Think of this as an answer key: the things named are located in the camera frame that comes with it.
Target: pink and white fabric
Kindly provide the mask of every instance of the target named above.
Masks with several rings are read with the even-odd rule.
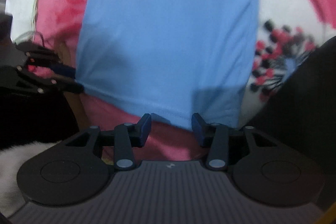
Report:
[[[66,41],[73,66],[86,1],[38,0],[37,4],[36,30],[48,39],[48,47],[54,47],[56,39]],[[336,35],[335,0],[260,0],[259,5],[255,62],[246,86],[240,125],[263,107],[268,97],[281,87],[289,71],[295,69],[290,68],[288,59],[299,65],[315,47]],[[272,30],[264,27],[268,20],[274,24]],[[291,58],[288,51],[294,52]],[[139,119],[97,98],[83,95],[81,99],[92,124],[103,130]],[[190,160],[206,152],[198,147],[192,133],[158,122],[153,123],[145,147],[134,150],[138,160]],[[111,158],[112,149],[106,148],[104,156]]]

